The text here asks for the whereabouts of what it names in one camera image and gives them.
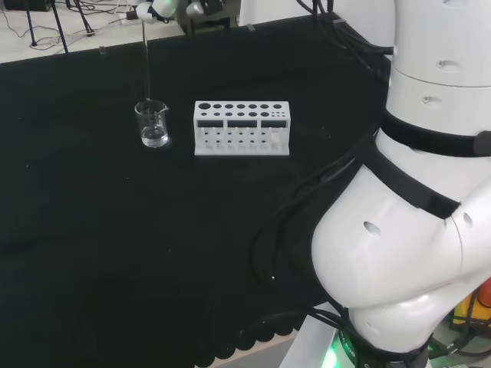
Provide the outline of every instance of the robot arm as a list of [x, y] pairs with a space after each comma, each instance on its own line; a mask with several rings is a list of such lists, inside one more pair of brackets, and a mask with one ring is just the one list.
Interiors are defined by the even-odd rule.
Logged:
[[[131, 4], [137, 7], [136, 17], [146, 22], [169, 21], [182, 0], [153, 0]], [[200, 18], [222, 11], [226, 0], [195, 0], [186, 8], [190, 18]]]
[[[376, 145], [399, 170], [459, 207], [439, 218], [362, 166], [318, 224], [312, 260], [366, 341], [407, 353], [423, 347], [448, 312], [491, 277], [491, 155], [478, 154], [477, 144], [491, 130], [491, 51], [475, 42], [491, 35], [491, 0], [395, 5], [387, 111], [396, 119], [382, 125]], [[406, 144], [386, 129], [399, 123], [420, 133], [413, 143], [431, 136], [433, 149], [444, 141], [439, 147], [447, 151]], [[449, 136], [458, 142], [453, 152]], [[474, 142], [470, 154], [461, 153], [466, 140]]]

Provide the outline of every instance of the cable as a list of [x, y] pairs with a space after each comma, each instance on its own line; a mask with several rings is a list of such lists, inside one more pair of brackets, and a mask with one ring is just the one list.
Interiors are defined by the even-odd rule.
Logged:
[[[103, 29], [105, 29], [107, 26], [112, 25], [113, 23], [116, 23], [116, 22], [118, 22], [118, 21], [121, 21], [121, 20], [120, 20], [120, 19], [117, 19], [117, 20], [115, 20], [115, 21], [110, 21], [110, 22], [109, 22], [109, 23], [107, 23], [107, 24], [106, 24], [104, 27], [102, 27], [102, 28], [98, 28], [98, 29], [94, 30], [94, 32], [91, 32], [90, 34], [86, 34], [86, 35], [85, 35], [85, 34], [81, 34], [81, 37], [87, 37], [88, 35], [95, 35], [96, 33], [98, 33], [98, 32], [100, 32], [100, 31], [102, 31]], [[83, 32], [83, 31], [85, 31], [85, 29], [81, 29], [80, 31], [76, 31], [76, 32], [74, 32], [74, 33], [72, 33], [72, 34], [67, 34], [67, 36], [72, 36], [72, 35], [78, 34], [78, 33]], [[53, 37], [43, 37], [43, 38], [38, 39], [36, 42], [39, 42], [39, 41], [42, 41], [42, 40], [45, 40], [45, 39], [51, 39], [51, 40], [53, 40]], [[73, 43], [75, 43], [76, 41], [79, 41], [79, 40], [80, 40], [80, 38], [79, 38], [79, 39], [77, 39], [77, 40], [73, 40], [73, 41], [72, 41], [70, 44], [73, 44]], [[59, 46], [59, 44], [53, 44], [53, 43], [52, 43], [52, 41], [50, 41], [50, 43], [51, 43], [51, 46], [49, 46], [48, 48], [35, 48], [35, 47], [32, 47], [31, 45], [29, 45], [29, 47], [30, 47], [30, 48], [32, 48], [33, 50], [38, 50], [38, 51], [46, 51], [46, 50], [49, 50], [50, 48], [53, 48], [53, 47], [55, 47], [55, 46]]]
[[380, 52], [382, 54], [393, 54], [394, 53], [394, 48], [391, 48], [391, 47], [385, 47], [385, 46], [377, 46], [375, 44], [371, 44], [370, 42], [368, 41], [365, 41], [359, 37], [357, 37], [356, 35], [350, 33], [348, 30], [342, 28], [342, 27], [338, 27], [338, 30], [343, 32], [346, 36], [348, 36], [351, 40], [353, 41], [356, 41], [357, 43], [367, 47], [367, 48], [372, 48], [373, 50], [366, 50], [365, 52], [372, 52], [372, 53], [377, 53], [377, 52]]
[[[27, 31], [25, 31], [23, 34], [19, 34], [15, 29], [11, 28], [9, 23], [8, 23], [8, 19], [7, 19], [7, 14], [14, 14], [14, 15], [20, 15], [20, 14], [15, 14], [15, 13], [5, 13], [3, 10], [0, 10], [0, 12], [3, 13], [3, 15], [5, 16], [5, 19], [7, 20], [7, 26], [13, 30], [13, 32], [15, 32], [17, 34], [17, 37], [19, 38], [24, 38], [24, 36], [30, 31], [29, 29]], [[51, 28], [51, 27], [45, 27], [44, 25], [36, 25], [34, 26], [33, 28], [43, 28], [43, 29], [51, 29], [52, 31], [56, 31], [58, 33], [60, 33], [58, 31], [58, 29], [56, 28]]]
[[[254, 236], [252, 237], [250, 246], [249, 246], [249, 252], [248, 252], [248, 264], [249, 264], [249, 270], [252, 273], [252, 276], [256, 280], [256, 282], [261, 285], [265, 289], [269, 289], [271, 286], [275, 285], [275, 272], [273, 270], [270, 270], [270, 275], [269, 279], [272, 280], [270, 281], [270, 284], [266, 284], [257, 270], [255, 269], [254, 265], [254, 254], [255, 254], [255, 248], [257, 244], [259, 243], [259, 239], [261, 238], [262, 234], [265, 232], [265, 230], [276, 220], [280, 219], [281, 216], [284, 215], [286, 212], [287, 217], [290, 216], [289, 211], [295, 211], [297, 206], [301, 205], [305, 200], [309, 199], [312, 195], [314, 195], [319, 189], [321, 189], [323, 186], [329, 184], [330, 181], [333, 179], [337, 178], [339, 175], [341, 175], [348, 167], [350, 167], [353, 162], [354, 162], [354, 154], [358, 147], [367, 139], [367, 138], [374, 138], [376, 137], [377, 134], [377, 129], [378, 129], [378, 123], [373, 124], [369, 129], [368, 129], [368, 134], [364, 134], [358, 142], [356, 142], [352, 147], [350, 147], [339, 159], [334, 161], [333, 163], [328, 164], [327, 166], [323, 167], [322, 169], [314, 172], [313, 174], [309, 175], [307, 178], [303, 179], [293, 190], [293, 196], [292, 198], [286, 202], [284, 205], [282, 205], [279, 209], [277, 209], [274, 213], [272, 213], [263, 223], [262, 225], [258, 228], [258, 230], [255, 232]], [[308, 190], [302, 191], [307, 184], [309, 184], [313, 179], [317, 179], [318, 182], [315, 183], [313, 186], [311, 186]], [[277, 244], [273, 245], [273, 262], [275, 261], [275, 256], [277, 255], [278, 249], [276, 248]], [[344, 313], [344, 308], [334, 301], [330, 296], [328, 296], [329, 302], [331, 305], [338, 311], [339, 314]]]
[[324, 6], [322, 6], [321, 0], [314, 0], [314, 4], [319, 7], [321, 14], [325, 15]]
[[[304, 193], [303, 195], [299, 195], [298, 197], [296, 197], [296, 198], [290, 200], [289, 202], [287, 202], [286, 204], [284, 204], [279, 210], [277, 210], [271, 216], [269, 216], [268, 220], [266, 220], [266, 222], [263, 223], [263, 225], [259, 228], [259, 230], [256, 232], [255, 236], [253, 237], [252, 242], [251, 242], [251, 245], [249, 247], [249, 254], [248, 254], [249, 269], [250, 269], [250, 271], [251, 271], [254, 279], [256, 280], [256, 282], [260, 286], [262, 286], [264, 289], [266, 289], [268, 291], [275, 291], [275, 289], [273, 289], [272, 287], [270, 287], [269, 285], [267, 285], [262, 280], [261, 276], [259, 276], [259, 274], [257, 273], [257, 271], [256, 271], [256, 269], [254, 267], [254, 249], [255, 249], [255, 245], [258, 243], [258, 240], [259, 240], [261, 234], [265, 231], [266, 227], [271, 222], [275, 221], [276, 218], [279, 215], [281, 215], [286, 209], [289, 209], [292, 206], [301, 203], [303, 200], [305, 200], [306, 198], [308, 198], [309, 196], [311, 196], [318, 189], [319, 189], [318, 187], [313, 188], [310, 191]], [[343, 325], [342, 320], [336, 314], [333, 314], [333, 313], [330, 313], [330, 312], [325, 312], [325, 313], [324, 312], [318, 312], [314, 308], [306, 307], [306, 306], [302, 306], [302, 310], [305, 310], [313, 318], [316, 318], [318, 320], [321, 320], [321, 321], [325, 322], [326, 324], [329, 324], [329, 325], [333, 326], [334, 328], [338, 328], [338, 329], [341, 329], [341, 330], [343, 330], [345, 328], [345, 325]], [[322, 314], [323, 317], [327, 317], [329, 319], [325, 319], [325, 318], [319, 317], [318, 316], [318, 313], [323, 313]]]
[[[471, 296], [471, 302], [469, 304], [469, 309], [467, 311], [467, 315], [465, 317], [466, 325], [465, 325], [465, 332], [460, 336], [458, 339], [453, 341], [449, 346], [445, 347], [440, 341], [432, 338], [432, 342], [439, 345], [440, 351], [433, 351], [430, 354], [430, 359], [436, 359], [440, 357], [446, 357], [447, 355], [454, 353], [456, 355], [460, 355], [462, 357], [487, 357], [491, 355], [491, 350], [483, 351], [480, 353], [468, 353], [466, 351], [462, 351], [465, 347], [469, 345], [469, 343], [473, 340], [474, 337], [477, 336], [477, 332], [472, 329], [471, 327], [471, 321], [472, 321], [472, 314], [473, 314], [473, 309], [474, 305], [476, 303], [476, 299], [479, 293], [479, 289], [475, 290], [472, 293]], [[480, 323], [486, 323], [489, 324], [491, 322], [491, 318], [488, 319], [488, 321], [481, 321]]]
[[[352, 158], [350, 161], [345, 163], [343, 166], [337, 168], [334, 172], [329, 173], [329, 175], [324, 175], [321, 179], [321, 182], [318, 184], [319, 189], [320, 186], [324, 186], [332, 182], [334, 179], [338, 178], [342, 173], [344, 173], [347, 169], [349, 169], [353, 163], [355, 162], [355, 158]], [[287, 224], [288, 222], [298, 213], [299, 209], [303, 206], [305, 202], [302, 202], [298, 204], [297, 206], [289, 209], [286, 212], [286, 215], [283, 216], [283, 218], [280, 219], [277, 229], [276, 229], [276, 234], [275, 234], [275, 241], [273, 243], [273, 256], [272, 256], [272, 263], [271, 263], [271, 270], [272, 270], [272, 280], [276, 281], [277, 280], [277, 272], [276, 272], [276, 261], [278, 259], [278, 253], [279, 251], [283, 251], [286, 261], [288, 262], [288, 265], [292, 267], [296, 273], [300, 276], [303, 276], [303, 278], [307, 278], [309, 281], [313, 281], [316, 285], [318, 285], [318, 281], [315, 279], [312, 279], [310, 277], [307, 277], [303, 275], [301, 272], [300, 268], [297, 266], [297, 264], [293, 261], [293, 257], [289, 254], [287, 248], [285, 247], [285, 231], [288, 228]], [[344, 308], [331, 296], [329, 293], [327, 293], [324, 288], [322, 288], [324, 293], [326, 294], [326, 298], [328, 299], [328, 303], [332, 305], [336, 311], [343, 316], [344, 315]]]
[[[94, 3], [91, 3], [91, 2], [82, 2], [80, 1], [80, 3], [85, 7], [85, 10], [86, 11], [89, 11], [88, 13], [87, 12], [84, 12], [84, 15], [88, 16], [88, 15], [94, 15], [94, 14], [101, 14], [101, 13], [108, 13], [108, 14], [123, 14], [125, 13], [125, 11], [117, 11], [118, 8], [120, 7], [125, 7], [127, 5], [118, 5], [118, 6], [114, 6], [114, 4], [94, 4]], [[103, 9], [98, 9], [95, 7], [95, 5], [101, 5], [101, 6], [112, 6], [113, 8], [111, 9], [107, 9], [107, 10], [103, 10]], [[71, 12], [76, 12], [76, 13], [79, 13], [79, 11], [77, 9], [73, 9], [73, 8], [70, 8], [69, 9]]]
[[5, 12], [3, 10], [1, 10], [0, 12], [2, 12], [3, 16], [5, 17], [5, 20], [7, 21], [7, 27], [8, 27], [8, 29], [10, 29], [11, 31], [15, 32], [15, 34], [17, 35], [17, 37], [22, 38], [22, 36], [14, 28], [12, 28], [10, 26], [10, 24], [8, 23], [8, 18], [7, 18], [7, 15], [5, 14]]
[[349, 42], [347, 42], [346, 39], [341, 35], [341, 33], [338, 31], [338, 28], [334, 25], [334, 23], [332, 23], [332, 29], [334, 30], [334, 33], [336, 34], [338, 39], [341, 41], [341, 43], [344, 46], [346, 46], [346, 48], [351, 52], [353, 57], [356, 60], [358, 60], [360, 62], [360, 64], [363, 65], [363, 67], [365, 69], [367, 69], [370, 72], [374, 72], [373, 69], [371, 68], [371, 66], [368, 65], [365, 60], [363, 60], [363, 58], [356, 52], [356, 50], [353, 48], [353, 46]]
[[299, 3], [300, 6], [303, 7], [303, 9], [305, 9], [310, 14], [314, 14], [314, 11], [310, 9], [302, 0], [297, 0], [297, 3]]

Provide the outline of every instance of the black strap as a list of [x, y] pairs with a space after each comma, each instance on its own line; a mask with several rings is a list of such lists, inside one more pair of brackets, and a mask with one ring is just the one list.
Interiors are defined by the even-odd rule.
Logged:
[[477, 136], [440, 133], [406, 123], [386, 113], [382, 130], [393, 140], [410, 148], [452, 157], [490, 157], [491, 132]]
[[417, 209], [448, 219], [460, 206], [460, 203], [435, 192], [395, 166], [378, 150], [373, 140], [361, 145], [356, 158], [390, 190]]

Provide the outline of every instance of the green light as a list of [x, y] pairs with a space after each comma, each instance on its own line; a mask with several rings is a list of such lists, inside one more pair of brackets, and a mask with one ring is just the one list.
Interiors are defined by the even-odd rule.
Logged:
[[334, 349], [329, 349], [325, 354], [324, 362], [322, 362], [322, 368], [335, 368], [338, 364], [338, 358], [336, 357], [336, 353]]

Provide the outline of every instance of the black cable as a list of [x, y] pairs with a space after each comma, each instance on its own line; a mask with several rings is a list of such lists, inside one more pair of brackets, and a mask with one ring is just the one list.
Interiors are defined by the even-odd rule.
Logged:
[[[81, 3], [81, 7], [84, 8], [84, 10], [88, 10], [88, 11], [96, 10], [96, 7], [93, 5], [85, 5], [84, 2], [80, 2], [80, 3]], [[78, 12], [78, 10], [74, 10], [71, 7], [68, 8], [68, 10], [72, 10], [73, 12]]]
[[310, 14], [314, 14], [314, 11], [310, 9], [302, 0], [297, 0], [297, 3]]
[[[349, 169], [354, 163], [354, 158], [345, 163], [343, 166], [337, 168], [333, 173], [330, 173], [328, 176], [324, 176], [320, 182], [320, 186], [329, 184], [332, 180], [338, 178], [342, 173], [344, 173], [347, 169]], [[297, 206], [289, 209], [286, 214], [279, 220], [279, 223], [276, 228], [275, 241], [273, 243], [273, 256], [272, 256], [272, 280], [277, 281], [277, 272], [276, 272], [276, 261], [278, 259], [279, 251], [282, 251], [285, 255], [285, 259], [288, 262], [288, 265], [292, 267], [295, 272], [303, 278], [307, 278], [309, 281], [313, 281], [316, 285], [318, 285], [318, 281], [313, 278], [309, 278], [304, 275], [300, 268], [297, 266], [296, 262], [293, 261], [293, 257], [289, 254], [287, 247], [285, 247], [285, 231], [288, 228], [288, 222], [298, 213], [300, 208], [305, 202], [299, 203]], [[324, 288], [321, 287], [324, 291], [325, 296], [327, 298], [327, 302], [332, 305], [336, 311], [343, 316], [344, 308], [331, 296], [327, 293]]]
[[[329, 182], [333, 179], [335, 179], [337, 176], [341, 175], [352, 163], [353, 163], [353, 158], [354, 158], [354, 153], [360, 146], [360, 144], [364, 143], [364, 141], [368, 138], [374, 138], [377, 134], [377, 129], [378, 129], [379, 124], [373, 124], [369, 129], [368, 129], [368, 134], [364, 134], [352, 147], [350, 147], [339, 159], [334, 161], [333, 163], [328, 164], [327, 166], [323, 167], [322, 169], [314, 172], [313, 174], [309, 175], [307, 178], [303, 179], [293, 190], [293, 197], [286, 202], [284, 205], [282, 205], [279, 209], [277, 209], [273, 214], [271, 214], [266, 221], [262, 223], [262, 225], [258, 228], [258, 230], [255, 232], [254, 236], [252, 237], [250, 246], [249, 246], [249, 252], [248, 252], [248, 264], [249, 264], [249, 270], [252, 273], [252, 276], [256, 280], [256, 282], [261, 285], [263, 288], [268, 289], [271, 286], [274, 286], [274, 282], [271, 282], [270, 284], [266, 284], [257, 270], [255, 269], [254, 265], [254, 254], [255, 254], [255, 247], [259, 243], [259, 239], [261, 238], [262, 234], [265, 232], [265, 230], [277, 219], [280, 219], [284, 213], [286, 213], [290, 209], [294, 209], [297, 205], [300, 205], [303, 203], [305, 200], [309, 199], [313, 194], [315, 194], [322, 186], [329, 184]], [[318, 182], [316, 182], [313, 186], [311, 186], [308, 190], [305, 190], [304, 192], [301, 192], [307, 184], [309, 184], [313, 179], [317, 179]], [[274, 277], [274, 272], [269, 275], [270, 280], [275, 280]], [[344, 313], [344, 308], [337, 303], [334, 300], [330, 300], [331, 305], [338, 311], [340, 315]]]
[[367, 62], [356, 52], [356, 50], [351, 46], [349, 42], [346, 41], [346, 39], [343, 37], [343, 35], [338, 31], [338, 28], [332, 23], [332, 29], [334, 30], [334, 33], [338, 37], [338, 39], [341, 41], [341, 43], [346, 46], [346, 48], [351, 52], [351, 55], [360, 62], [361, 65], [365, 69], [367, 69], [370, 72], [374, 72], [374, 70], [371, 68], [370, 65], [367, 64]]
[[7, 15], [5, 14], [5, 12], [3, 10], [0, 10], [0, 12], [2, 12], [3, 16], [5, 17], [5, 20], [7, 21], [7, 27], [8, 27], [8, 29], [10, 29], [11, 31], [15, 32], [15, 34], [17, 35], [17, 37], [22, 38], [22, 36], [14, 28], [12, 28], [10, 26], [10, 24], [8, 23], [8, 18], [7, 18]]
[[[51, 27], [45, 27], [44, 25], [36, 25], [34, 26], [33, 28], [43, 28], [43, 29], [51, 29], [52, 31], [56, 31], [58, 34], [60, 33], [58, 31], [58, 29], [56, 28], [51, 28]], [[28, 32], [30, 31], [30, 29], [28, 29], [26, 32], [24, 32], [22, 35], [21, 35], [21, 38], [23, 38]]]
[[[36, 41], [36, 44], [39, 46], [38, 42], [39, 41], [42, 41], [42, 40], [45, 40], [47, 38], [53, 38], [53, 37], [43, 37], [43, 38], [39, 38], [37, 41]], [[53, 48], [54, 46], [56, 46], [55, 44], [52, 44], [51, 46], [49, 46], [48, 48], [35, 48], [32, 44], [29, 45], [29, 47], [33, 50], [38, 50], [38, 51], [46, 51], [46, 50], [49, 50], [50, 48]]]
[[322, 6], [322, 1], [321, 0], [314, 0], [317, 4], [317, 6], [319, 7], [319, 10], [321, 11], [321, 14], [322, 15], [325, 15], [325, 10], [324, 10], [324, 6]]
[[474, 356], [475, 357], [484, 357], [484, 356], [486, 357], [488, 355], [491, 355], [491, 350], [487, 350], [487, 351], [484, 351], [482, 353], [467, 353], [465, 351], [462, 351], [462, 349], [467, 347], [469, 345], [469, 343], [473, 340], [473, 338], [476, 337], [476, 335], [477, 335], [477, 332], [471, 328], [471, 320], [472, 320], [474, 305], [476, 303], [476, 299], [477, 299], [478, 294], [479, 294], [479, 290], [475, 290], [472, 293], [469, 308], [467, 310], [467, 315], [465, 317], [466, 324], [464, 327], [463, 334], [458, 339], [456, 339], [455, 341], [453, 341], [450, 345], [448, 345], [446, 347], [440, 341], [432, 338], [431, 339], [432, 342], [436, 343], [437, 345], [440, 346], [440, 351], [433, 351], [430, 354], [430, 359], [446, 357], [447, 355], [449, 355], [451, 353], [455, 353], [456, 355], [460, 355], [463, 357], [474, 357]]
[[338, 27], [337, 24], [334, 24], [335, 27], [338, 28], [339, 31], [343, 32], [344, 35], [349, 37], [351, 40], [357, 42], [361, 46], [365, 46], [366, 49], [361, 50], [362, 52], [365, 53], [380, 53], [380, 54], [386, 54], [386, 55], [392, 55], [394, 53], [394, 48], [391, 47], [385, 47], [385, 46], [377, 46], [375, 44], [371, 44], [368, 41], [365, 41], [356, 35], [350, 33], [348, 30], [344, 29], [343, 27]]
[[[294, 206], [298, 203], [301, 203], [303, 200], [305, 200], [306, 198], [308, 198], [309, 196], [314, 194], [314, 192], [316, 192], [318, 189], [319, 189], [319, 186], [309, 190], [306, 193], [303, 193], [302, 195], [298, 196], [297, 198], [292, 199], [289, 202], [287, 202], [286, 204], [284, 204], [279, 210], [277, 210], [271, 216], [269, 216], [268, 220], [266, 220], [266, 222], [263, 223], [261, 228], [259, 228], [259, 230], [256, 232], [255, 236], [253, 237], [252, 242], [251, 242], [251, 246], [249, 248], [249, 254], [248, 254], [249, 269], [250, 269], [254, 279], [256, 280], [256, 282], [260, 286], [262, 286], [264, 289], [266, 289], [268, 291], [277, 291], [277, 289], [274, 289], [272, 286], [266, 284], [262, 280], [261, 276], [259, 276], [259, 273], [256, 271], [256, 269], [254, 267], [255, 245], [258, 243], [258, 240], [259, 240], [261, 234], [265, 231], [267, 226], [270, 225], [272, 222], [274, 222], [279, 215], [281, 215], [286, 209], [291, 208], [292, 206]], [[325, 311], [317, 311], [314, 308], [306, 307], [305, 305], [299, 305], [299, 307], [302, 310], [304, 310], [308, 315], [312, 316], [313, 318], [315, 318], [317, 320], [320, 320], [326, 324], [329, 324], [330, 326], [337, 328], [339, 330], [346, 330], [346, 326], [343, 324], [341, 318], [336, 314], [333, 314], [331, 312], [325, 312]]]
[[93, 2], [85, 2], [85, 1], [80, 1], [81, 4], [89, 4], [89, 5], [96, 5], [96, 6], [112, 6], [114, 7], [114, 4], [97, 4], [97, 3], [93, 3]]

